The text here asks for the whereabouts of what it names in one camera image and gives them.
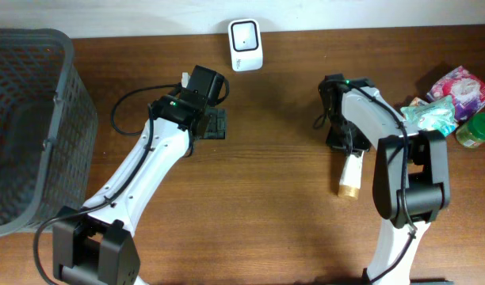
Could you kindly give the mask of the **white tube gold cap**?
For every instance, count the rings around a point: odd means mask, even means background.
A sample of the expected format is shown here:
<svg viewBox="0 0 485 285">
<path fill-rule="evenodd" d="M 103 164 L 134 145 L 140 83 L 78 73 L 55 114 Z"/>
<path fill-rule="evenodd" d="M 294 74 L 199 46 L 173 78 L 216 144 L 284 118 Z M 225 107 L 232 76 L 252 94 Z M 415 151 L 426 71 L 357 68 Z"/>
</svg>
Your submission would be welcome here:
<svg viewBox="0 0 485 285">
<path fill-rule="evenodd" d="M 361 189 L 363 152 L 356 152 L 346 157 L 338 186 L 338 197 L 357 200 Z"/>
</svg>

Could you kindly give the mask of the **orange tissue pack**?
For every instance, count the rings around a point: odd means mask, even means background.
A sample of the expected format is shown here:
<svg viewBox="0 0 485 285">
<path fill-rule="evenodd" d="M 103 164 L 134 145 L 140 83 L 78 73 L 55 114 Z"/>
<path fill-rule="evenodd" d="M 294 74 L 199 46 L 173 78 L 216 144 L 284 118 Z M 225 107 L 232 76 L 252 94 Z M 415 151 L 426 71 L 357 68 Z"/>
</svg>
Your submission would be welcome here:
<svg viewBox="0 0 485 285">
<path fill-rule="evenodd" d="M 428 102 L 424 101 L 419 97 L 415 97 L 409 104 L 410 107 L 419 107 L 419 106 L 425 106 L 425 105 L 428 105 Z"/>
</svg>

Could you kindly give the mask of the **teal wet wipes pack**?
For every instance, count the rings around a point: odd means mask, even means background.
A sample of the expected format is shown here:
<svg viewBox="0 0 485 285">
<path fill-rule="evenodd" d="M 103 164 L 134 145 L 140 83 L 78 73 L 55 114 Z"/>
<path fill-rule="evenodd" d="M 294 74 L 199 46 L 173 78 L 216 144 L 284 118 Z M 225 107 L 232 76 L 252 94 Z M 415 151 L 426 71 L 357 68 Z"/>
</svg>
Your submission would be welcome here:
<svg viewBox="0 0 485 285">
<path fill-rule="evenodd" d="M 454 132 L 458 123 L 455 119 L 455 106 L 452 97 L 443 97 L 440 100 L 428 103 L 425 106 L 405 106 L 400 109 L 404 118 L 422 130 L 438 130 L 447 137 Z"/>
</svg>

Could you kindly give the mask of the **red purple floral pack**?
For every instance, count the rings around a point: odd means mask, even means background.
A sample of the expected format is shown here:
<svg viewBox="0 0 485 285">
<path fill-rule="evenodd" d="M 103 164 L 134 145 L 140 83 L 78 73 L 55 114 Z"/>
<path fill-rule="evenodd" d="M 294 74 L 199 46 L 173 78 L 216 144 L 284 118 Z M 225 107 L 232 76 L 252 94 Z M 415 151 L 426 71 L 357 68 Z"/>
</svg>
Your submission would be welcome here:
<svg viewBox="0 0 485 285">
<path fill-rule="evenodd" d="M 485 83 L 463 66 L 447 73 L 426 94 L 429 102 L 450 96 L 458 122 L 468 120 L 485 107 Z"/>
</svg>

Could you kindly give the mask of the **green lid jar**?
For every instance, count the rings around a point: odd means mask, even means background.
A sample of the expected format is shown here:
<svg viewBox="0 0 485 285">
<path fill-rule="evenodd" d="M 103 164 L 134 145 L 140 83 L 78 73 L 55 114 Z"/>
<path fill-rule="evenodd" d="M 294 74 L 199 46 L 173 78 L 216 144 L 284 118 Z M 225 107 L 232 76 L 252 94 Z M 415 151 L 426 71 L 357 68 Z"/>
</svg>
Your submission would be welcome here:
<svg viewBox="0 0 485 285">
<path fill-rule="evenodd" d="M 457 142 L 467 148 L 485 143 L 485 112 L 475 114 L 456 131 Z"/>
</svg>

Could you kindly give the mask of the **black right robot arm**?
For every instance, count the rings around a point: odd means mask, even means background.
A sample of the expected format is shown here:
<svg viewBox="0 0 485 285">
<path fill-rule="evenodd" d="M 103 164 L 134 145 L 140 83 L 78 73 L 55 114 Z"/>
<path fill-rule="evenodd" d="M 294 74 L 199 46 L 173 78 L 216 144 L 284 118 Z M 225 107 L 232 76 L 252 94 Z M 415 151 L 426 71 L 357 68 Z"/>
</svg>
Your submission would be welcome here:
<svg viewBox="0 0 485 285">
<path fill-rule="evenodd" d="M 314 127 L 330 125 L 326 144 L 345 154 L 339 193 L 359 189 L 355 165 L 376 151 L 372 199 L 382 218 L 376 250 L 363 284 L 410 284 L 418 246 L 450 202 L 445 137 L 405 120 L 368 78 L 327 75 L 318 85 L 323 113 Z"/>
</svg>

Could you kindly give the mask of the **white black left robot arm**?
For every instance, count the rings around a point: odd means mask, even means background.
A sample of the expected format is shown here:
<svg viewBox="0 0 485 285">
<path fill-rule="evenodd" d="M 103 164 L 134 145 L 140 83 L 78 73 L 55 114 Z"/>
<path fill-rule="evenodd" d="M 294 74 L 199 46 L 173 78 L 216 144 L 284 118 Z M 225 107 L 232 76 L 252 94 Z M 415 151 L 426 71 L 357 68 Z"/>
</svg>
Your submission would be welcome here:
<svg viewBox="0 0 485 285">
<path fill-rule="evenodd" d="M 134 236 L 162 180 L 195 142 L 207 138 L 228 80 L 195 66 L 170 93 L 147 106 L 148 119 L 116 172 L 80 208 L 63 207 L 51 221 L 54 281 L 67 284 L 142 284 Z"/>
</svg>

